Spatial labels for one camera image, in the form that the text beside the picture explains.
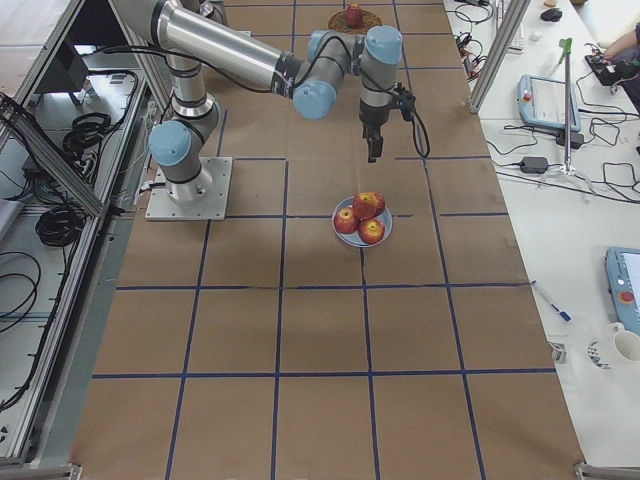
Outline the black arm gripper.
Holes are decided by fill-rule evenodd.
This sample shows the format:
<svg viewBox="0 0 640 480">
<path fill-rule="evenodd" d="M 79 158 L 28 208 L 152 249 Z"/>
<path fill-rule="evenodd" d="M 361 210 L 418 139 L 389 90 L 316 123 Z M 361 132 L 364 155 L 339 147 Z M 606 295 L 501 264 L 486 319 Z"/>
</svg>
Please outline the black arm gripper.
<svg viewBox="0 0 640 480">
<path fill-rule="evenodd" d="M 384 139 L 381 137 L 382 126 L 388 121 L 389 105 L 372 106 L 366 102 L 359 104 L 359 119 L 362 123 L 362 137 L 367 142 L 367 161 L 376 163 L 382 156 Z"/>
</svg>

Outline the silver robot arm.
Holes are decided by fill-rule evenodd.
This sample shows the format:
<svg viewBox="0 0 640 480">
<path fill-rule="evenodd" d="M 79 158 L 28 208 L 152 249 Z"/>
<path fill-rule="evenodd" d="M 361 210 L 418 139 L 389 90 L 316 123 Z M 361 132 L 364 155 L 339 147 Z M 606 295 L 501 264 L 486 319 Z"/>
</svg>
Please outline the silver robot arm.
<svg viewBox="0 0 640 480">
<path fill-rule="evenodd" d="M 360 77 L 359 118 L 368 160 L 381 157 L 381 128 L 394 107 L 403 47 L 396 28 L 375 26 L 364 35 L 316 31 L 308 57 L 302 59 L 208 20 L 178 1 L 116 1 L 113 5 L 125 24 L 153 46 L 267 87 L 291 99 L 306 119 L 318 120 L 329 113 L 345 75 Z"/>
</svg>

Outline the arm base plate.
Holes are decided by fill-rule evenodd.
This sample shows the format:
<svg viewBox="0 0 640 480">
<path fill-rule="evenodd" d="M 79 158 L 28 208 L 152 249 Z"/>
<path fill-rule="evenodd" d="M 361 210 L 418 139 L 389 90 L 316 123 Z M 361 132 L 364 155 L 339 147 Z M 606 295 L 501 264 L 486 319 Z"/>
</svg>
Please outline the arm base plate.
<svg viewBox="0 0 640 480">
<path fill-rule="evenodd" d="M 145 218 L 148 221 L 223 221 L 232 177 L 231 157 L 201 157 L 201 171 L 189 183 L 168 181 L 157 169 Z"/>
</svg>

